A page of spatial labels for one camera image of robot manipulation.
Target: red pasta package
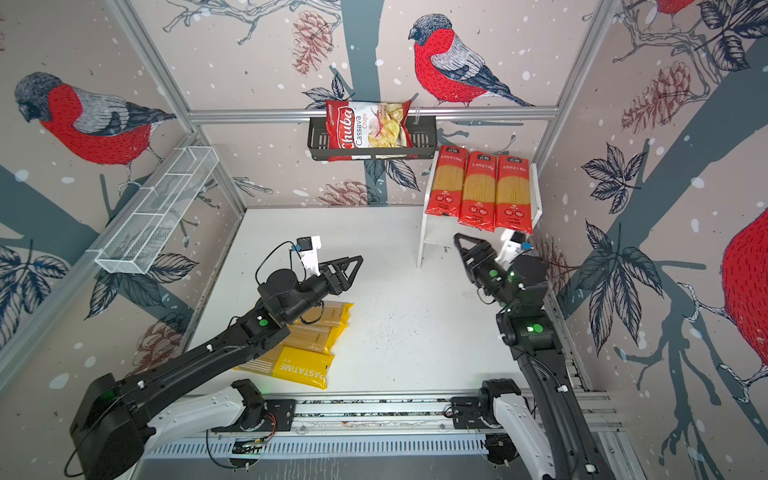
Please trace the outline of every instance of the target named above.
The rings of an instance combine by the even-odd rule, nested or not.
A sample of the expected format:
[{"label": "red pasta package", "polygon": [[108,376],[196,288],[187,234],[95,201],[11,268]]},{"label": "red pasta package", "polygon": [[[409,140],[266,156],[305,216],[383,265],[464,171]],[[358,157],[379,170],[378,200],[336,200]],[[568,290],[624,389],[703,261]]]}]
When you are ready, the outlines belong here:
[{"label": "red pasta package", "polygon": [[462,204],[462,186],[466,168],[466,149],[449,147],[448,145],[443,145],[440,148],[426,213],[458,217],[458,211]]},{"label": "red pasta package", "polygon": [[[411,101],[401,104],[377,104],[370,101],[326,101],[328,148],[392,148],[413,147],[406,129]],[[402,155],[376,155],[376,158]],[[368,155],[330,157],[336,160],[367,160]]]},{"label": "red pasta package", "polygon": [[469,154],[464,180],[462,210],[458,222],[490,232],[494,222],[496,198],[496,157],[473,151]]},{"label": "red pasta package", "polygon": [[498,157],[496,226],[533,234],[531,173],[524,158]]}]

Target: bird wing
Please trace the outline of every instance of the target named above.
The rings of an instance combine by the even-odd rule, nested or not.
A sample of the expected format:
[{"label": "bird wing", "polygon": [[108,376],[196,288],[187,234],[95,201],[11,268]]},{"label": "bird wing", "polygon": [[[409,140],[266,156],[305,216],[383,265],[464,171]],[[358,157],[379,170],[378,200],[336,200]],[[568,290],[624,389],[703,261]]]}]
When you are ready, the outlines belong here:
[{"label": "bird wing", "polygon": [[142,107],[115,95],[92,94],[76,87],[73,89],[83,105],[83,113],[75,121],[74,127],[84,134],[113,137],[176,117],[158,108]]},{"label": "bird wing", "polygon": [[453,35],[453,43],[448,51],[433,55],[429,60],[446,77],[467,84],[469,84],[467,80],[485,67],[485,60],[464,45],[458,35]]}]

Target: robotic arm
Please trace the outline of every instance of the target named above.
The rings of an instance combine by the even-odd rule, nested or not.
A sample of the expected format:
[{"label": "robotic arm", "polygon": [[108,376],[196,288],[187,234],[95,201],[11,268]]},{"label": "robotic arm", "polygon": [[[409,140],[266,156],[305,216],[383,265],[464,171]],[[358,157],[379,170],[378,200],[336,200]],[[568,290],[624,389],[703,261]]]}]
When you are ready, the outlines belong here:
[{"label": "robotic arm", "polygon": [[[558,336],[541,309],[548,266],[537,257],[521,255],[505,269],[487,241],[461,233],[453,238],[469,281],[502,307],[496,314],[498,331],[528,381],[547,434],[531,418],[510,379],[483,382],[483,420],[504,428],[533,478],[614,480],[571,390]],[[462,242],[471,246],[464,248]]]},{"label": "robotic arm", "polygon": [[208,342],[150,371],[119,381],[111,373],[94,380],[69,429],[85,478],[116,478],[145,452],[208,428],[256,428],[266,412],[263,397],[249,380],[214,396],[174,402],[270,351],[288,336],[287,325],[328,294],[348,290],[361,264],[362,257],[321,263],[318,274],[303,282],[292,270],[276,270],[259,285],[255,307]]}]

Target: bird illustration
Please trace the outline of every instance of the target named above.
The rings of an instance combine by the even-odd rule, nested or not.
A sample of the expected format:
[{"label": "bird illustration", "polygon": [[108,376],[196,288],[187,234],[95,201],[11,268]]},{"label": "bird illustration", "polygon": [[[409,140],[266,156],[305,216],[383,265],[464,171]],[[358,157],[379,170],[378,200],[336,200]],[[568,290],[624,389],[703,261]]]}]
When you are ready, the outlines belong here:
[{"label": "bird illustration", "polygon": [[666,13],[672,18],[672,26],[669,30],[667,30],[667,33],[669,33],[675,28],[682,28],[682,25],[674,22],[674,14],[678,13],[683,8],[686,8],[688,5],[694,3],[694,0],[650,0],[650,3],[656,9],[656,13],[654,13],[654,17],[648,23],[648,27],[646,29],[650,30],[650,26],[654,23],[654,20],[656,20],[656,17],[659,16],[660,13]]},{"label": "bird illustration", "polygon": [[415,41],[416,77],[437,98],[435,106],[445,101],[469,106],[481,97],[507,98],[523,107],[532,106],[515,97],[491,73],[485,60],[464,45],[445,15],[422,16],[413,24],[408,39]]},{"label": "bird illustration", "polygon": [[719,365],[744,389],[744,396],[736,400],[749,403],[750,386],[768,376],[768,209],[730,241],[723,254],[721,273],[724,308],[702,304],[691,285],[680,283],[694,301],[694,314],[686,318],[695,322],[699,318],[699,308],[725,317],[757,353],[762,365],[748,379],[741,379],[724,363]]},{"label": "bird illustration", "polygon": [[118,193],[129,184],[139,185],[131,180],[131,162],[145,150],[154,154],[149,145],[154,129],[176,118],[114,95],[73,87],[40,71],[24,77],[15,95],[24,119],[38,119],[73,154],[95,164],[125,165],[128,180],[118,186]]}]

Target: spaghetti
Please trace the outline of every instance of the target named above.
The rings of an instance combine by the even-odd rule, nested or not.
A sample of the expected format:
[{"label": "spaghetti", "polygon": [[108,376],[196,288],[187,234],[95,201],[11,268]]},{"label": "spaghetti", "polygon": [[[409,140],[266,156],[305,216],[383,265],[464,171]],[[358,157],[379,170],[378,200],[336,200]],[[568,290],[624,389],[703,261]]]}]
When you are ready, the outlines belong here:
[{"label": "spaghetti", "polygon": [[498,158],[496,226],[533,234],[531,222],[531,173],[528,160]]},{"label": "spaghetti", "polygon": [[447,145],[440,148],[426,213],[458,217],[466,164],[467,150],[464,148]]},{"label": "spaghetti", "polygon": [[496,157],[472,152],[464,180],[462,209],[458,222],[483,230],[495,230]]}]

